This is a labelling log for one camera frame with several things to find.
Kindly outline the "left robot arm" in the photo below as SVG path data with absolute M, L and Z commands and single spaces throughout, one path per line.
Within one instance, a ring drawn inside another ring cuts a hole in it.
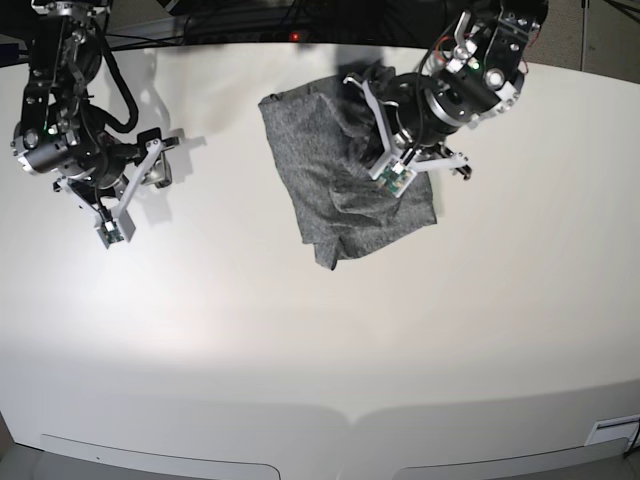
M 548 15 L 546 1 L 472 1 L 448 22 L 416 71 L 388 81 L 368 68 L 343 82 L 361 91 L 381 151 L 364 167 L 395 194 L 420 173 L 449 170 L 470 179 L 467 157 L 449 136 L 509 111 L 519 100 L 524 53 Z

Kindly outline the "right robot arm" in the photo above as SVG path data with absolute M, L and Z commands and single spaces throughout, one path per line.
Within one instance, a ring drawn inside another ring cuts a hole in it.
M 139 108 L 106 40 L 111 6 L 109 1 L 1 6 L 1 32 L 25 44 L 29 67 L 12 153 L 30 174 L 57 173 L 55 190 L 67 189 L 101 224 L 115 221 L 139 186 L 172 184 L 165 153 L 179 143 L 163 138 L 158 128 L 133 143 L 116 137 L 137 126 Z M 102 66 L 124 100 L 126 121 L 91 102 L 88 86 Z

